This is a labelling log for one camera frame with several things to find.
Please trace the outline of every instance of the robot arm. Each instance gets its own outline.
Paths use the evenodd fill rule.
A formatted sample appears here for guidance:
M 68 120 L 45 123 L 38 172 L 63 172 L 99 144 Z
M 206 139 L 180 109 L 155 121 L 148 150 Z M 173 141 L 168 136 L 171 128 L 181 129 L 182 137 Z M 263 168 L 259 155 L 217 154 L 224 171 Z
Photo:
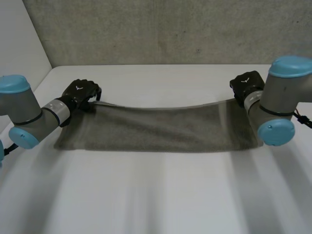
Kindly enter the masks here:
M 273 62 L 264 84 L 256 71 L 230 81 L 234 97 L 267 145 L 283 145 L 295 133 L 290 121 L 299 102 L 312 102 L 312 59 L 284 56 Z
M 9 131 L 11 140 L 17 146 L 32 149 L 58 126 L 68 125 L 75 109 L 88 111 L 88 100 L 95 96 L 99 100 L 100 95 L 97 84 L 78 79 L 61 97 L 40 108 L 25 77 L 5 76 L 0 78 L 0 115 L 8 115 L 14 124 Z

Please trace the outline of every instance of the black cable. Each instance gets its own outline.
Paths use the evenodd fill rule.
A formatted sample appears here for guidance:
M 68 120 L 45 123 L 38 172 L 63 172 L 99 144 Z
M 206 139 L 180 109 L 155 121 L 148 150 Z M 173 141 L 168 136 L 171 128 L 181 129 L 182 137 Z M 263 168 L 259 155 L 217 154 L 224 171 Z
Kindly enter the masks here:
M 298 122 L 301 124 L 305 124 L 306 126 L 308 126 L 309 128 L 312 128 L 312 122 L 310 121 L 310 119 L 306 116 L 302 116 L 299 114 L 298 110 L 296 109 L 296 111 L 293 113 L 293 115 L 297 118 Z
M 11 145 L 9 148 L 4 149 L 4 156 L 8 155 L 10 152 L 12 152 L 13 150 L 15 150 L 18 147 L 17 144 L 13 144 Z

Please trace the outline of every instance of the concrete wall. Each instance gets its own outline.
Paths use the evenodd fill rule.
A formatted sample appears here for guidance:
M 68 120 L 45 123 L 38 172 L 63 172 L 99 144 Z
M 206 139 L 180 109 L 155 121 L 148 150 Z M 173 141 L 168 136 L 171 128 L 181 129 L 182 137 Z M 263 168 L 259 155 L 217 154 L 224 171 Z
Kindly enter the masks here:
M 23 0 L 52 66 L 312 56 L 312 0 Z

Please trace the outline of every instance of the cloth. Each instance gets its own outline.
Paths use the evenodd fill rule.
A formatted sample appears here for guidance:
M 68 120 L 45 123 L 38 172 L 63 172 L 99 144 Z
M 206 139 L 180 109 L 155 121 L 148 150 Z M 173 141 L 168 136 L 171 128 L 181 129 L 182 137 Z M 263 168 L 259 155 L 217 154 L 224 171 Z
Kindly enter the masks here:
M 76 111 L 55 148 L 142 152 L 222 152 L 261 146 L 235 99 L 181 108 L 94 102 Z

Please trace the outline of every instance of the black ring band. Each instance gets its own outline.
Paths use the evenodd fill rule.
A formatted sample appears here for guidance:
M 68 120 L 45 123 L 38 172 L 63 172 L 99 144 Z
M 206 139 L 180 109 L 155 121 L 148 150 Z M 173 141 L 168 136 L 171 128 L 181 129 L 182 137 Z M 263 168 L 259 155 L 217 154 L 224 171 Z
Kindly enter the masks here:
M 14 123 L 14 125 L 21 126 L 21 125 L 25 125 L 25 124 L 29 124 L 29 123 L 35 122 L 36 120 L 40 119 L 41 116 L 42 116 L 42 110 L 41 110 L 40 114 L 37 117 L 35 117 L 35 118 L 31 119 L 31 120 L 28 120 L 28 121 L 25 121 L 25 122 L 22 122 L 22 123 L 15 123 L 15 122 L 13 122 L 13 123 Z
M 279 113 L 279 112 L 274 112 L 274 111 L 270 111 L 266 108 L 264 108 L 263 106 L 259 106 L 261 110 L 263 110 L 264 112 L 270 114 L 270 115 L 273 115 L 273 116 L 281 116 L 281 117 L 287 117 L 287 116 L 292 116 L 293 115 L 293 112 L 290 112 L 290 113 Z
M 57 119 L 57 121 L 58 121 L 58 126 L 60 125 L 60 120 L 59 120 L 59 117 L 57 116 L 57 114 L 55 114 L 51 109 L 49 109 L 49 108 L 46 108 L 46 107 L 43 107 L 43 109 L 44 110 L 47 110 L 47 111 L 49 111 L 49 112 L 51 112 L 51 114 L 53 114 L 54 115 L 54 117 Z

